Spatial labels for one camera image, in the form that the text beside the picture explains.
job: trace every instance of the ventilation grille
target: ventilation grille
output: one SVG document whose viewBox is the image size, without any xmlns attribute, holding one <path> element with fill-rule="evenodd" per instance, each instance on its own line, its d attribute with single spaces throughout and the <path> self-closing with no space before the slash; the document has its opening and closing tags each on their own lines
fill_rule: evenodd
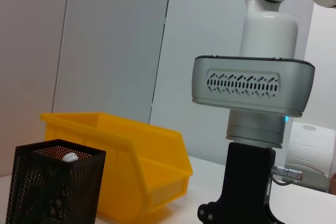
<svg viewBox="0 0 336 224">
<path fill-rule="evenodd" d="M 223 73 L 210 71 L 206 85 L 211 93 L 275 98 L 279 80 L 275 74 Z"/>
<path fill-rule="evenodd" d="M 329 174 L 330 153 L 323 148 L 308 146 L 305 144 L 290 144 L 288 147 L 287 164 L 298 164 L 321 170 Z"/>
</svg>

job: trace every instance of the yellow plastic bin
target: yellow plastic bin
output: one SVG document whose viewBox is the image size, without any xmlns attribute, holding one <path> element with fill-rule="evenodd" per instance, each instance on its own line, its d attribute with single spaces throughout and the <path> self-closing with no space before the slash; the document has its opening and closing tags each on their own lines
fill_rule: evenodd
<svg viewBox="0 0 336 224">
<path fill-rule="evenodd" d="M 132 220 L 183 196 L 193 171 L 180 133 L 105 113 L 48 113 L 46 140 L 107 152 L 98 211 Z"/>
</svg>

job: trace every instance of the white object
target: white object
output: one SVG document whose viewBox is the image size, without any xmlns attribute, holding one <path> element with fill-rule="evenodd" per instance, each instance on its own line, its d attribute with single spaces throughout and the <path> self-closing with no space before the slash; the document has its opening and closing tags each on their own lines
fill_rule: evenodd
<svg viewBox="0 0 336 224">
<path fill-rule="evenodd" d="M 334 130 L 293 123 L 285 166 L 303 172 L 297 185 L 320 191 L 329 189 L 334 145 Z"/>
<path fill-rule="evenodd" d="M 329 178 L 334 145 L 334 130 L 293 122 L 286 164 L 312 167 Z"/>
<path fill-rule="evenodd" d="M 190 157 L 190 161 L 194 176 L 190 178 L 187 195 L 139 224 L 200 223 L 195 213 L 201 204 L 213 201 L 220 195 L 225 167 L 193 157 Z M 0 178 L 0 195 L 3 196 L 0 198 L 0 220 L 3 223 L 6 219 L 10 178 Z M 336 197 L 333 195 L 295 185 L 273 185 L 271 190 L 271 209 L 284 223 L 332 224 L 336 219 Z M 96 224 L 119 223 L 98 216 Z"/>
<path fill-rule="evenodd" d="M 78 160 L 78 156 L 75 153 L 71 152 L 71 153 L 65 155 L 62 158 L 62 160 L 65 161 L 65 162 L 73 162 L 73 161 Z"/>
</svg>

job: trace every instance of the black mesh pencil cup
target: black mesh pencil cup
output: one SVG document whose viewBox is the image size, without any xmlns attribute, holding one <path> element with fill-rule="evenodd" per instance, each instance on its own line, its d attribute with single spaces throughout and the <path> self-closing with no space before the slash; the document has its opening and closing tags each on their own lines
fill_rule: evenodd
<svg viewBox="0 0 336 224">
<path fill-rule="evenodd" d="M 16 147 L 6 224 L 94 223 L 105 156 L 63 140 Z"/>
</svg>

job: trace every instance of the white wall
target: white wall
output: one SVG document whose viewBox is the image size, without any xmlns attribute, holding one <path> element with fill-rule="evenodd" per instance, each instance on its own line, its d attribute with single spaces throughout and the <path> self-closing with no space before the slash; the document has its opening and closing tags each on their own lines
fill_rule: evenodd
<svg viewBox="0 0 336 224">
<path fill-rule="evenodd" d="M 0 0 L 0 175 L 17 145 L 44 140 L 66 0 Z"/>
<path fill-rule="evenodd" d="M 314 5 L 305 60 L 316 67 L 315 78 L 303 117 L 295 121 L 336 130 L 335 52 L 336 9 Z M 332 172 L 336 173 L 336 149 Z"/>
<path fill-rule="evenodd" d="M 312 0 L 281 6 L 299 23 L 298 59 L 305 55 L 312 7 Z M 226 161 L 229 110 L 192 103 L 193 63 L 200 55 L 238 56 L 245 11 L 245 0 L 169 0 L 151 124 L 180 131 L 190 155 L 212 162 Z M 285 152 L 277 158 L 284 163 Z"/>
<path fill-rule="evenodd" d="M 149 122 L 168 0 L 69 0 L 54 111 Z"/>
</svg>

